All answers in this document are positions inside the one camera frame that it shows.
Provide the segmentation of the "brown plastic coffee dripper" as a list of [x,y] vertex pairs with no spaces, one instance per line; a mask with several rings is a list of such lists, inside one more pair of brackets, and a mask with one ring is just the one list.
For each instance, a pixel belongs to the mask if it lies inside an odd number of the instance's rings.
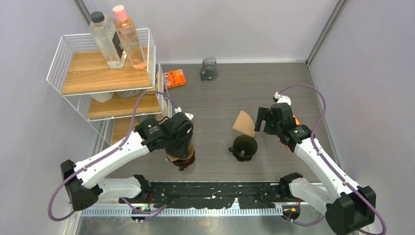
[[186,168],[194,164],[195,162],[195,151],[187,159],[169,160],[173,165],[179,168],[179,171],[184,171]]

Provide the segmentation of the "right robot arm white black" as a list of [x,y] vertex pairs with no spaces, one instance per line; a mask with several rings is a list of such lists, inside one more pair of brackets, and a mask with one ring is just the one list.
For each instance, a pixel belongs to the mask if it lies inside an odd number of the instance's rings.
[[290,104],[283,102],[258,108],[254,130],[278,136],[280,142],[300,157],[324,185],[321,189],[294,172],[279,181],[282,199],[301,199],[313,206],[324,215],[337,235],[347,235],[375,221],[372,210],[376,205],[374,190],[360,186],[335,164],[311,129],[299,124]]

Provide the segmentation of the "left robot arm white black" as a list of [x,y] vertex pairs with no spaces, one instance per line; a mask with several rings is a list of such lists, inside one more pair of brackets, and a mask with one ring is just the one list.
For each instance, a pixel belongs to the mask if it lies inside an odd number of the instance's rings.
[[108,179],[107,175],[128,162],[155,150],[164,150],[171,162],[184,170],[194,162],[194,115],[177,112],[161,121],[147,118],[133,127],[126,137],[110,149],[83,161],[61,163],[65,189],[74,211],[82,211],[99,200],[129,198],[146,202],[151,184],[142,175]]

